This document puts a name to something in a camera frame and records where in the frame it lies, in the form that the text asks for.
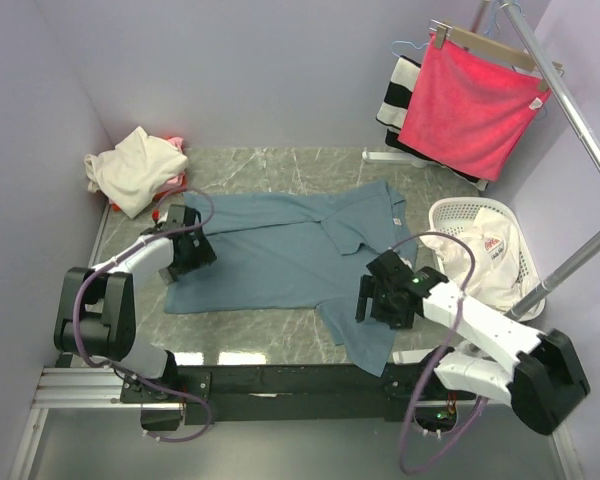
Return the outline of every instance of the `blue fabric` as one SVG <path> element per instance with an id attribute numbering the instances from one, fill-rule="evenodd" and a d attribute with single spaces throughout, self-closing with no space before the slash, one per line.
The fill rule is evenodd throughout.
<path id="1" fill-rule="evenodd" d="M 208 214 L 206 201 L 185 195 Z M 334 195 L 218 195 L 205 234 L 218 259 L 173 284 L 165 311 L 195 313 L 256 308 L 317 308 L 349 359 L 381 375 L 395 333 L 355 320 L 366 264 L 407 237 L 405 200 L 385 181 Z M 399 253 L 415 262 L 416 245 Z"/>

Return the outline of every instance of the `purple wall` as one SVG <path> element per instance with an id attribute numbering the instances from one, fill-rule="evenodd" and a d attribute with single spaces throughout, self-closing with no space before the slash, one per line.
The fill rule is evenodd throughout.
<path id="1" fill-rule="evenodd" d="M 537 29 L 600 139 L 600 0 L 553 0 Z M 536 121 L 488 194 L 518 216 L 542 276 L 600 229 L 600 176 L 558 105 Z M 548 299 L 543 328 L 571 336 L 591 382 L 570 419 L 588 479 L 600 479 L 600 255 Z"/>
<path id="2" fill-rule="evenodd" d="M 33 2 L 0 0 L 0 478 L 55 356 L 63 273 L 97 231 L 82 156 L 109 146 Z"/>
<path id="3" fill-rule="evenodd" d="M 205 146 L 382 144 L 393 40 L 478 0 L 37 0 L 114 142 L 136 125 Z M 535 25 L 548 0 L 524 2 Z M 503 32 L 503 39 L 512 38 Z M 418 52 L 404 50 L 414 57 Z"/>

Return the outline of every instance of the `red towel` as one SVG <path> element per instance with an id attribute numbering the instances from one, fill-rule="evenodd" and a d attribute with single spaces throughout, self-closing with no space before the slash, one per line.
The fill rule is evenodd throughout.
<path id="1" fill-rule="evenodd" d="M 497 180 L 551 92 L 449 40 L 427 48 L 398 140 L 455 170 Z"/>

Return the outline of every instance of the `plastic basket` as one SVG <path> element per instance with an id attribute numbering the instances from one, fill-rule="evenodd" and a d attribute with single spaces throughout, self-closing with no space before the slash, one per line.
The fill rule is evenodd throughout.
<path id="1" fill-rule="evenodd" d="M 479 197 L 445 198 L 434 203 L 429 210 L 429 225 L 435 230 L 456 236 L 473 225 L 473 220 L 476 218 L 476 215 L 478 215 L 478 211 L 481 208 L 489 208 L 504 215 L 511 220 L 518 229 L 518 233 L 520 234 L 520 273 L 518 275 L 518 283 L 520 283 L 524 277 L 529 275 L 535 275 L 537 277 L 538 272 L 533 264 L 529 247 L 527 247 L 527 242 L 524 239 L 524 235 L 522 235 L 518 220 L 513 212 L 500 202 L 489 198 Z M 442 261 L 437 255 L 434 256 L 436 258 L 438 270 L 444 273 Z M 545 301 L 542 300 L 533 315 L 526 313 L 520 321 L 526 322 L 536 318 L 544 309 L 544 303 Z"/>

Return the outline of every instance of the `white cloth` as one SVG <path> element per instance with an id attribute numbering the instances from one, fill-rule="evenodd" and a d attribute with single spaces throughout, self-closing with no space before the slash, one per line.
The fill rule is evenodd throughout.
<path id="1" fill-rule="evenodd" d="M 84 163 L 89 191 L 102 190 L 134 218 L 167 180 L 185 170 L 187 157 L 167 140 L 147 135 L 138 127 L 114 150 L 87 155 Z"/>
<path id="2" fill-rule="evenodd" d="M 481 208 L 473 226 L 456 235 L 473 251 L 476 269 L 467 294 L 490 307 L 506 312 L 538 284 L 534 275 L 517 282 L 520 272 L 520 234 L 516 226 L 498 212 Z M 469 271 L 469 255 L 452 240 L 421 237 L 442 260 L 447 277 L 460 285 Z"/>

